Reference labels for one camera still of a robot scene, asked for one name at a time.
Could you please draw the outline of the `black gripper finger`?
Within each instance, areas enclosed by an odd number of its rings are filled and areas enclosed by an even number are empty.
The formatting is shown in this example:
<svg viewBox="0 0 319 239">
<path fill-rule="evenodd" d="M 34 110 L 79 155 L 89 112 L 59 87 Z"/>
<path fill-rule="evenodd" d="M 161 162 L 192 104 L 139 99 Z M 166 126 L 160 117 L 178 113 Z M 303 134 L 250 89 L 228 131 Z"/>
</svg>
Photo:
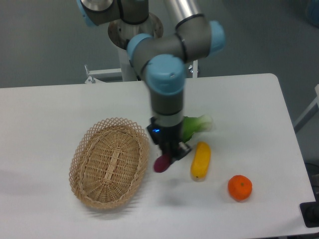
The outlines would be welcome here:
<svg viewBox="0 0 319 239">
<path fill-rule="evenodd" d="M 186 157 L 192 148 L 184 142 L 173 142 L 170 149 L 170 164 L 175 163 Z"/>
</svg>

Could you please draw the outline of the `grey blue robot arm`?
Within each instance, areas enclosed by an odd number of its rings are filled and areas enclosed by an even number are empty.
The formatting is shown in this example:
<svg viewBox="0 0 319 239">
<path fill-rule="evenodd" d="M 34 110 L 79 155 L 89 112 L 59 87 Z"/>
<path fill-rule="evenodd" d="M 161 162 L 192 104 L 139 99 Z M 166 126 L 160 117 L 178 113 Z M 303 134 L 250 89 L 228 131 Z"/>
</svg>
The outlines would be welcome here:
<svg viewBox="0 0 319 239">
<path fill-rule="evenodd" d="M 190 147 L 182 138 L 185 64 L 219 52 L 225 45 L 223 27 L 208 21 L 195 0 L 167 0 L 165 6 L 175 33 L 157 38 L 146 0 L 79 0 L 88 25 L 119 21 L 120 41 L 136 77 L 150 92 L 152 117 L 148 132 L 171 165 Z"/>
</svg>

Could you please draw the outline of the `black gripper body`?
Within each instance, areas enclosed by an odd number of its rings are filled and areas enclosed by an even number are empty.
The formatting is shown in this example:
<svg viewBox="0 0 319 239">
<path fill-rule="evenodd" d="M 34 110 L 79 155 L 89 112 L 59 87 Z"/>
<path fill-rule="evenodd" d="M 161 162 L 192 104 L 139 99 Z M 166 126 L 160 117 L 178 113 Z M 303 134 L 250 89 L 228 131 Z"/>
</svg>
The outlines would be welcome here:
<svg viewBox="0 0 319 239">
<path fill-rule="evenodd" d="M 150 118 L 147 126 L 153 143 L 158 145 L 162 154 L 179 154 L 179 143 L 182 141 L 182 122 L 174 126 L 162 126 L 157 124 L 156 118 Z"/>
</svg>

